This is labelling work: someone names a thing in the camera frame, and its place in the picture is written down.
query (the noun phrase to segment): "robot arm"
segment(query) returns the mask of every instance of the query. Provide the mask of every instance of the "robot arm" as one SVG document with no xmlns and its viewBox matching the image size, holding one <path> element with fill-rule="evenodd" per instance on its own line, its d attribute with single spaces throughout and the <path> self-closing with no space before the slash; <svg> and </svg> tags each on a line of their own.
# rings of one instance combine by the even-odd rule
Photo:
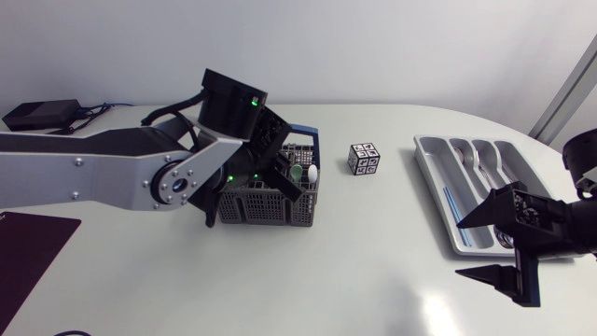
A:
<svg viewBox="0 0 597 336">
<path fill-rule="evenodd" d="M 96 201 L 169 211 L 192 203 L 211 227 L 219 194 L 255 175 L 295 201 L 304 190 L 283 175 L 288 161 L 278 151 L 290 125 L 265 106 L 267 93 L 209 69 L 203 87 L 154 111 L 139 128 L 85 138 L 0 133 L 0 208 Z M 201 101 L 197 121 L 180 115 Z M 166 114 L 176 118 L 149 126 Z M 189 131 L 191 149 L 178 143 Z"/>
<path fill-rule="evenodd" d="M 494 286 L 521 306 L 539 307 L 539 260 L 589 253 L 597 256 L 595 150 L 597 130 L 575 137 L 563 149 L 564 165 L 570 170 L 580 201 L 564 203 L 536 196 L 521 182 L 492 190 L 458 227 L 493 224 L 498 232 L 511 237 L 516 267 L 489 265 L 456 272 Z"/>
</svg>

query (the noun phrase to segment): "black and white cube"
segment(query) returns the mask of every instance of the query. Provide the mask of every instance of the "black and white cube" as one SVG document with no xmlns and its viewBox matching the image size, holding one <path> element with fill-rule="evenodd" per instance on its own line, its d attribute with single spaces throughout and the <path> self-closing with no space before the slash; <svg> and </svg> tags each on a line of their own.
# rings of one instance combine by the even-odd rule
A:
<svg viewBox="0 0 597 336">
<path fill-rule="evenodd" d="M 371 143 L 352 145 L 348 165 L 354 175 L 375 174 L 380 163 L 380 153 Z"/>
</svg>

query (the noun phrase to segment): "white plastic tray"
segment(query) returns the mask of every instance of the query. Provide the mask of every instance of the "white plastic tray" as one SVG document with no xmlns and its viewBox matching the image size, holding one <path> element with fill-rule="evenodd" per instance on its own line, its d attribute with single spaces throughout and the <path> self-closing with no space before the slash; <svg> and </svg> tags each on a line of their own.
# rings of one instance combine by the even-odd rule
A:
<svg viewBox="0 0 597 336">
<path fill-rule="evenodd" d="M 502 247 L 493 225 L 466 229 L 468 245 L 456 227 L 444 188 L 448 188 L 461 217 L 479 205 L 491 188 L 521 181 L 529 192 L 551 197 L 529 162 L 506 140 L 415 135 L 415 158 L 448 229 L 454 251 L 465 256 L 514 257 Z"/>
</svg>

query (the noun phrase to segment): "black power adapter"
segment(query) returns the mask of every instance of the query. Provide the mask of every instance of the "black power adapter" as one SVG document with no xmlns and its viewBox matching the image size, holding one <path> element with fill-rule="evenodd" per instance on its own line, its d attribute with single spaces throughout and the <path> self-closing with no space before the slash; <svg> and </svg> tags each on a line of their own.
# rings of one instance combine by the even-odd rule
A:
<svg viewBox="0 0 597 336">
<path fill-rule="evenodd" d="M 23 103 L 2 118 L 11 131 L 65 128 L 76 120 L 76 99 Z"/>
</svg>

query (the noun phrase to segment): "gray plastic basket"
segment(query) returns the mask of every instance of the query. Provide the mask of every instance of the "gray plastic basket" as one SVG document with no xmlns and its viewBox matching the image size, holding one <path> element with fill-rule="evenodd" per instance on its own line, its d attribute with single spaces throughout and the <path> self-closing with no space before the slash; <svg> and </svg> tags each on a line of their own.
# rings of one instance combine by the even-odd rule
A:
<svg viewBox="0 0 597 336">
<path fill-rule="evenodd" d="M 313 224 L 319 174 L 315 183 L 309 183 L 307 171 L 312 164 L 318 164 L 315 146 L 284 145 L 281 151 L 291 164 L 303 168 L 300 182 L 295 183 L 306 191 L 294 203 L 278 189 L 271 189 L 263 181 L 254 181 L 240 188 L 227 190 L 222 194 L 217 212 L 225 224 L 291 225 L 310 227 Z"/>
</svg>

